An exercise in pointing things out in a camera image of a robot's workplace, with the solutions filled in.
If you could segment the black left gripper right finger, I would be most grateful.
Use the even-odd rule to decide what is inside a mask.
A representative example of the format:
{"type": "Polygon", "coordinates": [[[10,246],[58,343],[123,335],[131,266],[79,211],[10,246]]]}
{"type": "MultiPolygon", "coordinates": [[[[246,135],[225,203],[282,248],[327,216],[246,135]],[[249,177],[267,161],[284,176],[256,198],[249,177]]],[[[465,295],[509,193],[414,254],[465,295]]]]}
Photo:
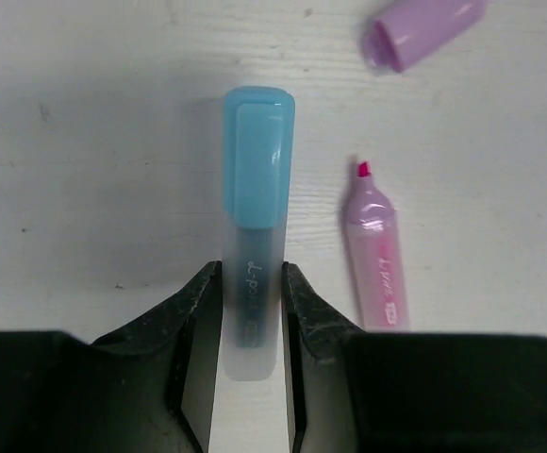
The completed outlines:
{"type": "Polygon", "coordinates": [[[282,268],[293,452],[547,452],[547,337],[368,333],[282,268]]]}

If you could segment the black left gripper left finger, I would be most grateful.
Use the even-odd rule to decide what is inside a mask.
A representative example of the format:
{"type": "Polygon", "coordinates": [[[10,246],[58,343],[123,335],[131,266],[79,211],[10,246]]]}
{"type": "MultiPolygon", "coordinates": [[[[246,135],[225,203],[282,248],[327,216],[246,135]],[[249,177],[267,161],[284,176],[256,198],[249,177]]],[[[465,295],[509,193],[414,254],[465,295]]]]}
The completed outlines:
{"type": "Polygon", "coordinates": [[[0,331],[0,452],[205,452],[222,325],[221,265],[85,343],[0,331]]]}

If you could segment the pink highlighter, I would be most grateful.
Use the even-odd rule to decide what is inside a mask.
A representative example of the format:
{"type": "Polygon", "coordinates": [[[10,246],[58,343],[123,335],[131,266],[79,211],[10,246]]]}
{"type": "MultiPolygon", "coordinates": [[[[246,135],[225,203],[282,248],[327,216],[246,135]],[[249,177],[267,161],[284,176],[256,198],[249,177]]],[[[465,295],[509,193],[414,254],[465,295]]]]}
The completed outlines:
{"type": "Polygon", "coordinates": [[[357,162],[350,171],[342,218],[362,327],[409,329],[397,212],[376,187],[367,161],[357,162]]]}

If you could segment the blue highlighter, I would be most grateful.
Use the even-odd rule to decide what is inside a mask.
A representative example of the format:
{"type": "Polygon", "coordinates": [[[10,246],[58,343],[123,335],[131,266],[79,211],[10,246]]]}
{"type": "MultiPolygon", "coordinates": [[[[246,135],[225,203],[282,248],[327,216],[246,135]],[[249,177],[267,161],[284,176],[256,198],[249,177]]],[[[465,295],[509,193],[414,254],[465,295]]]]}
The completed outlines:
{"type": "Polygon", "coordinates": [[[224,370],[237,381],[275,367],[295,101],[240,87],[224,97],[224,370]]]}

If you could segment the purple highlighter cap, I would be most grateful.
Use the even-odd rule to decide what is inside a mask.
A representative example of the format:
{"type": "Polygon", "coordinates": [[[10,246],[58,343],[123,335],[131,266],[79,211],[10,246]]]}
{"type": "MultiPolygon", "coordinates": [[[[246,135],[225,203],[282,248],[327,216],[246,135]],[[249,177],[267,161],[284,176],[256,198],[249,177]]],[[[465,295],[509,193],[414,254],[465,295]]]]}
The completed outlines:
{"type": "Polygon", "coordinates": [[[361,40],[366,63],[401,74],[481,20],[480,0],[394,1],[373,16],[361,40]]]}

